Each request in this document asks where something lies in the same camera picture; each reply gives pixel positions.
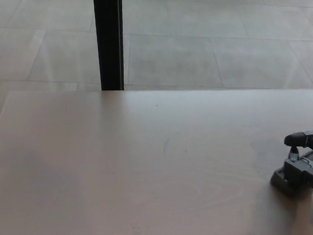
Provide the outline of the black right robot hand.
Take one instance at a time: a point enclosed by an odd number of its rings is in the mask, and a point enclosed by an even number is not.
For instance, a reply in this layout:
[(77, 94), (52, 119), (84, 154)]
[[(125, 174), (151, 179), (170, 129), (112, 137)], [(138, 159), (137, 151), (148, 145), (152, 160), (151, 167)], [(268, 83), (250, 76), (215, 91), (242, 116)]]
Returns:
[(313, 187), (313, 160), (301, 157), (299, 147), (310, 148), (313, 154), (313, 130), (287, 135), (284, 144), (290, 152), (284, 163), (284, 176), (292, 186)]

